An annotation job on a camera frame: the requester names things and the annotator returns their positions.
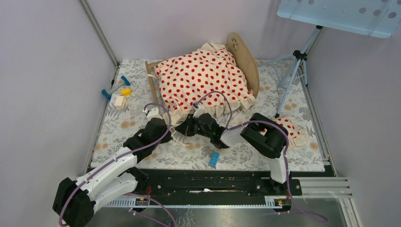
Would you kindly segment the large strawberry print cushion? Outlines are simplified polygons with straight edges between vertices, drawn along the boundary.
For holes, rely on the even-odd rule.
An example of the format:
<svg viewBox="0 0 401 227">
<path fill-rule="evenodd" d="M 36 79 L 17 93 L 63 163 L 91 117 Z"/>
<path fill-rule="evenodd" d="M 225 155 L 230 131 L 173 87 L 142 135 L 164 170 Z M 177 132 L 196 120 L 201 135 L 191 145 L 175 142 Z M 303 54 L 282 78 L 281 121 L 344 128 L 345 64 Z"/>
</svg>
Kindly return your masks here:
<svg viewBox="0 0 401 227">
<path fill-rule="evenodd" d="M 206 113 L 216 117 L 238 108 L 247 110 L 257 103 L 245 74 L 222 44 L 205 43 L 189 54 L 160 62 L 154 70 L 172 125 L 193 113 L 197 101 Z"/>
</svg>

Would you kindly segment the wooden pet bed frame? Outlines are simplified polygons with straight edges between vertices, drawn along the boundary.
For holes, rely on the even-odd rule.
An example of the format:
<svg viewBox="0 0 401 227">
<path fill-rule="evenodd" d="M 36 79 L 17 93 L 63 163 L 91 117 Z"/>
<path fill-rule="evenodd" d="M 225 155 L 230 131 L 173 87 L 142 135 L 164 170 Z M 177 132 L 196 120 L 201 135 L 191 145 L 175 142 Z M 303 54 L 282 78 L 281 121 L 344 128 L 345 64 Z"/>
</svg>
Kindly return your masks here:
<svg viewBox="0 0 401 227">
<path fill-rule="evenodd" d="M 226 44 L 222 45 L 224 45 L 227 50 L 233 54 L 238 67 L 245 74 L 248 89 L 251 90 L 253 92 L 253 96 L 257 98 L 260 89 L 260 77 L 256 61 L 249 51 L 248 47 L 244 44 L 242 38 L 237 33 L 230 33 L 227 37 Z M 148 83 L 150 85 L 153 98 L 154 100 L 157 100 L 157 98 L 160 97 L 162 100 L 162 104 L 165 106 L 159 90 L 159 80 L 155 77 L 154 70 L 154 67 L 162 61 L 165 60 L 153 63 L 146 62 L 145 65 L 148 73 Z M 198 104 L 200 104 L 199 101 L 195 102 L 195 104 L 193 105 L 194 108 Z"/>
</svg>

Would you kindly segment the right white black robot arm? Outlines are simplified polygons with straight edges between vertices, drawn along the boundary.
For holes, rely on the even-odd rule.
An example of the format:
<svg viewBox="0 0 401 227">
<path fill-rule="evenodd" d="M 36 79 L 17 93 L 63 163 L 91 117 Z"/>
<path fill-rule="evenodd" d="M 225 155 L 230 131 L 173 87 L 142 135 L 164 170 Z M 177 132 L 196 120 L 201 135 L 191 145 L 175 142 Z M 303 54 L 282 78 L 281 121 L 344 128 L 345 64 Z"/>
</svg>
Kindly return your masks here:
<svg viewBox="0 0 401 227">
<path fill-rule="evenodd" d="M 283 195 L 290 189 L 290 171 L 284 157 L 289 147 L 289 132 L 260 113 L 254 113 L 250 121 L 229 129 L 219 125 L 208 113 L 190 114 L 175 129 L 188 137 L 201 135 L 209 138 L 210 143 L 219 149 L 247 142 L 268 159 L 273 192 Z"/>
</svg>

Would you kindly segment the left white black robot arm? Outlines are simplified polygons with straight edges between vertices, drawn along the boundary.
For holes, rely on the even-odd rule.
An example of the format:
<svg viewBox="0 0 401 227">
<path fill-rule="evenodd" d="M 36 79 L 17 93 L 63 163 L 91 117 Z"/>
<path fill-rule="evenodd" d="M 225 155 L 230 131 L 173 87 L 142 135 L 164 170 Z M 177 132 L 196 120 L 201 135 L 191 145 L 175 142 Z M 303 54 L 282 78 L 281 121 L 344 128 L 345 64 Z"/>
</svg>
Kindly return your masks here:
<svg viewBox="0 0 401 227">
<path fill-rule="evenodd" d="M 59 226 L 84 227 L 114 199 L 129 192 L 142 194 L 147 187 L 146 180 L 128 169 L 150 156 L 157 145 L 168 142 L 169 138 L 169 125 L 160 118 L 152 118 L 100 166 L 76 179 L 63 179 L 52 205 L 59 215 Z"/>
</svg>

